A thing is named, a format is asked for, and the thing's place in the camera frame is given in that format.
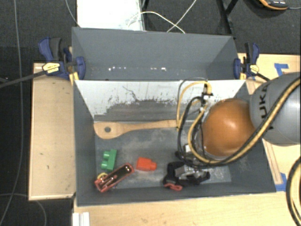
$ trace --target wooden table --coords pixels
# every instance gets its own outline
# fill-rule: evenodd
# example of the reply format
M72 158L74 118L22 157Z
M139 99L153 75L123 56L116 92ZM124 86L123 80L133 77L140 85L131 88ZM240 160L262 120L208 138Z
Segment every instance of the wooden table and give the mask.
M257 64L272 79L278 76L274 63L287 64L284 73L300 71L300 56L262 54ZM34 71L40 71L40 66L35 64ZM248 81L250 91L258 85ZM71 91L71 84L60 78L34 79L29 200L71 198L76 191ZM276 165L287 175L301 154L300 145L271 148ZM89 212L91 226L295 225L284 192L92 207L74 204L74 212Z

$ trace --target green block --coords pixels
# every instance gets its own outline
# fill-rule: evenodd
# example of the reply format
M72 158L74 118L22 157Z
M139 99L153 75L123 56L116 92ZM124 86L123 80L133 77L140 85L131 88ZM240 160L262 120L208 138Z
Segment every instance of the green block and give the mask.
M117 154L117 150L115 149L111 149L110 151L104 151L101 168L106 169L108 171L113 171L116 154Z

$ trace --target black carpet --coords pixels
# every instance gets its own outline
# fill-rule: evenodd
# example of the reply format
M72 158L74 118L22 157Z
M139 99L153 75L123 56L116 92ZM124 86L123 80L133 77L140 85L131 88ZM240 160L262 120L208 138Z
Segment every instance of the black carpet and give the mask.
M61 37L62 46L71 45L71 27L75 26L64 0L16 0L23 76L32 72L35 60L42 60L37 43L40 39ZM286 0L291 7L299 7L301 0ZM76 0L68 0L76 14ZM148 10L156 11L177 21L192 0L150 0ZM239 0L232 13L238 52L244 52L246 41L259 45L262 53L300 54L300 10L285 12L263 9L252 0ZM225 34L216 0L199 0L179 26L190 33ZM147 29L166 31L170 25L155 15L147 16ZM0 78L18 78L18 56L13 0L0 0ZM16 193L27 194L29 141L31 119L31 83L24 83L24 151L21 174ZM20 157L20 88L0 89L0 194L10 193L16 178ZM0 217L8 197L0 197ZM42 202L48 224L71 224L71 200ZM39 206L26 198L15 196L3 222L4 226L43 225Z

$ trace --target wooden spoon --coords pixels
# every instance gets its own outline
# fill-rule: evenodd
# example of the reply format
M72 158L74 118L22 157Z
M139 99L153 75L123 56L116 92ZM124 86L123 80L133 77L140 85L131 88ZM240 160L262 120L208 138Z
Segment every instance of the wooden spoon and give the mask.
M176 120L154 121L149 123L118 123L103 121L94 123L96 134L102 139L112 139L119 137L132 130L172 128L176 127Z

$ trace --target red block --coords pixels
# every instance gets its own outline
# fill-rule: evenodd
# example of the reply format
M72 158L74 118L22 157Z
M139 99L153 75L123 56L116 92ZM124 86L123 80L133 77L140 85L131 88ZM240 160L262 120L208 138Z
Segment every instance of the red block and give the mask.
M154 171L157 168L157 164L149 158L139 157L136 168L141 171Z

